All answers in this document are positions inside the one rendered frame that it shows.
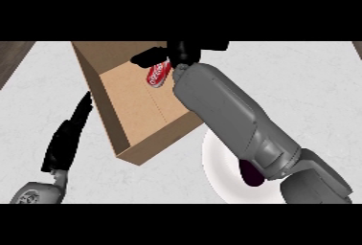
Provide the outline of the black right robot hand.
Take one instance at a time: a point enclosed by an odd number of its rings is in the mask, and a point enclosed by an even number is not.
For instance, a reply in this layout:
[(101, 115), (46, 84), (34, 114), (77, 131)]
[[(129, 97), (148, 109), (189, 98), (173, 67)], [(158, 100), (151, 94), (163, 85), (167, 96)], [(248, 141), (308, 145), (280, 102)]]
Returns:
[(226, 51), (229, 42), (223, 40), (167, 41), (167, 47), (152, 47), (130, 58), (130, 62), (148, 68), (170, 60), (172, 67), (191, 66), (201, 60), (201, 51)]

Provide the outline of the red soda can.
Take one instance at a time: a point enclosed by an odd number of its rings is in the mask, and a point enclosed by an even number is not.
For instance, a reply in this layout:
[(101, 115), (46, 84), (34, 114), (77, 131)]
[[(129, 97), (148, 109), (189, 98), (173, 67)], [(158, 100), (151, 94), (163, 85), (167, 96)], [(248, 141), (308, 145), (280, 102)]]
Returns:
[(147, 77), (147, 82), (151, 87), (158, 88), (164, 84), (170, 70), (170, 59), (166, 59), (161, 63), (151, 66)]

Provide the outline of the brown cardboard box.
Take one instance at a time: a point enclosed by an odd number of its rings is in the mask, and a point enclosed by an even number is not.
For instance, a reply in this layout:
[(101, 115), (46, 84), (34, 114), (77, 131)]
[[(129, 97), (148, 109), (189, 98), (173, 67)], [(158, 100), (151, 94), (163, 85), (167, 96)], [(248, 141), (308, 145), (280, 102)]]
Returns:
[(175, 81), (154, 88), (148, 70), (130, 58), (163, 41), (76, 41), (73, 43), (93, 102), (116, 156), (142, 165), (203, 121), (173, 94)]

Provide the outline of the white round plate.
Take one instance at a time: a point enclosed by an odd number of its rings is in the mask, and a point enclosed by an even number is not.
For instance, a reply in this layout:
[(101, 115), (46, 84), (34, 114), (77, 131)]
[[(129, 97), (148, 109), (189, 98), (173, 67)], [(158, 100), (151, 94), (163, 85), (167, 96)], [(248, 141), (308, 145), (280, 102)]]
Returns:
[(207, 131), (203, 142), (203, 167), (215, 192), (226, 203), (284, 204), (281, 180), (266, 181), (256, 188), (247, 185), (238, 158), (212, 130)]

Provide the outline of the dark wooden panel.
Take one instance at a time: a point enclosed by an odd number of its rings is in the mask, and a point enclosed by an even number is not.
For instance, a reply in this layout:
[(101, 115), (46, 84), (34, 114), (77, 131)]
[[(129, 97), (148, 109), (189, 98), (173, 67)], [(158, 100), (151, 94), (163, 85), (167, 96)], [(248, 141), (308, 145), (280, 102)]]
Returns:
[(3, 88), (34, 44), (34, 41), (0, 41), (0, 89)]
[(362, 41), (352, 41), (352, 44), (362, 60)]

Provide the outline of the dark purple vegetable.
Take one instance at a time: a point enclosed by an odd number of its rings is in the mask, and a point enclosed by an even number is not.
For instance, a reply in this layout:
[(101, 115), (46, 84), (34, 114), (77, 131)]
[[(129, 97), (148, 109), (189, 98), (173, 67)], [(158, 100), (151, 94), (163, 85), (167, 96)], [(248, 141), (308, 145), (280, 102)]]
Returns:
[(259, 187), (265, 183), (265, 176), (247, 160), (240, 161), (243, 179), (248, 186)]

